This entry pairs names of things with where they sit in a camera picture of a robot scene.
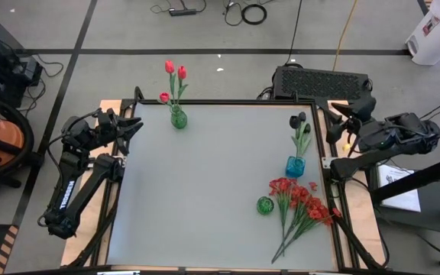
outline green ball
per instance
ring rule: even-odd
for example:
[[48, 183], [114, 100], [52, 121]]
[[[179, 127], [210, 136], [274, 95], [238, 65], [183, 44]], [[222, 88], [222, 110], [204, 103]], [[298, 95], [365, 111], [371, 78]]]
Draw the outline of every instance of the green ball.
[[257, 200], [257, 211], [259, 212], [259, 214], [267, 215], [271, 213], [273, 209], [274, 209], [274, 202], [272, 199], [264, 196], [264, 197], [260, 197]]

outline concrete floor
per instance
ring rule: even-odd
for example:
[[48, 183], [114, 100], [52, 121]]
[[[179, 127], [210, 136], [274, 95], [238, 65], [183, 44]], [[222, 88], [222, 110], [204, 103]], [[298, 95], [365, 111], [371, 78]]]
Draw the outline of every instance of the concrete floor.
[[[207, 0], [206, 10], [196, 16], [171, 18], [154, 14], [149, 8], [164, 0], [0, 0], [0, 22], [26, 48], [56, 49], [68, 53], [42, 55], [46, 61], [60, 61], [64, 72], [44, 78], [46, 95], [29, 114], [38, 148], [57, 94], [65, 92], [53, 135], [71, 115], [95, 109], [102, 99], [130, 98], [140, 86], [146, 98], [156, 98], [167, 90], [163, 62], [171, 59], [189, 69], [189, 99], [254, 99], [266, 86], [276, 66], [286, 61], [279, 54], [175, 54], [175, 49], [289, 49], [298, 2], [276, 0], [265, 5], [267, 20], [258, 26], [229, 27], [219, 0]], [[171, 0], [179, 7], [179, 1]], [[201, 0], [185, 0], [189, 7], [202, 7]], [[84, 41], [79, 32], [90, 4], [95, 8]], [[337, 47], [352, 0], [305, 0], [299, 19], [294, 48], [329, 49]], [[229, 20], [238, 20], [233, 11]], [[417, 0], [360, 0], [349, 25], [342, 49], [401, 50], [404, 40], [423, 17]], [[168, 54], [80, 54], [82, 49], [170, 49]], [[332, 55], [294, 55], [305, 68], [331, 70]], [[49, 71], [57, 70], [47, 66]], [[401, 112], [422, 115], [440, 104], [440, 63], [418, 66], [408, 56], [344, 55], [336, 70], [367, 73], [374, 81], [377, 99], [375, 118]], [[440, 115], [435, 118], [440, 126]], [[60, 156], [59, 146], [52, 151]], [[437, 149], [423, 156], [401, 156], [395, 161], [413, 169], [440, 161]], [[18, 177], [25, 180], [28, 171]], [[37, 226], [57, 181], [57, 170], [47, 159], [40, 170], [24, 214], [6, 272], [57, 268], [64, 242]], [[23, 187], [0, 191], [0, 224], [11, 224]], [[390, 247], [390, 267], [398, 271], [440, 274], [440, 255], [415, 235], [385, 224], [380, 225]], [[440, 247], [440, 234], [411, 228]]]

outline black hose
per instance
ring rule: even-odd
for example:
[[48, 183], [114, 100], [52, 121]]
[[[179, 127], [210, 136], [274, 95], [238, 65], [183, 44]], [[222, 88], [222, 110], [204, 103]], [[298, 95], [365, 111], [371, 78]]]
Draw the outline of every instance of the black hose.
[[18, 168], [27, 159], [28, 155], [31, 154], [34, 147], [34, 132], [31, 130], [28, 120], [17, 109], [2, 101], [0, 101], [0, 113], [9, 121], [15, 123], [23, 132], [24, 136], [21, 152], [8, 163], [0, 166], [0, 176], [4, 176]]

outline paper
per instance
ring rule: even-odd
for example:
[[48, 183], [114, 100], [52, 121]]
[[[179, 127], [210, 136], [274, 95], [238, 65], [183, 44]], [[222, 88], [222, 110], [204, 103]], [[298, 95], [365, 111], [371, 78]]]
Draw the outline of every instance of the paper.
[[[404, 170], [388, 165], [380, 165], [378, 167], [378, 181], [380, 187], [383, 187], [396, 180], [402, 179], [403, 177], [408, 176], [413, 172], [413, 170]], [[381, 205], [397, 209], [420, 212], [419, 192], [417, 191], [417, 189], [414, 189], [398, 196], [384, 199]]]

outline white container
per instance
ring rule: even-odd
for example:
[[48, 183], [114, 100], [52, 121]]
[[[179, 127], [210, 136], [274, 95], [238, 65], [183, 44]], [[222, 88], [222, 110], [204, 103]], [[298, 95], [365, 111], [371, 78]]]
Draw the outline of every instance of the white container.
[[434, 65], [440, 61], [440, 0], [432, 1], [430, 11], [406, 40], [413, 58], [419, 65]]

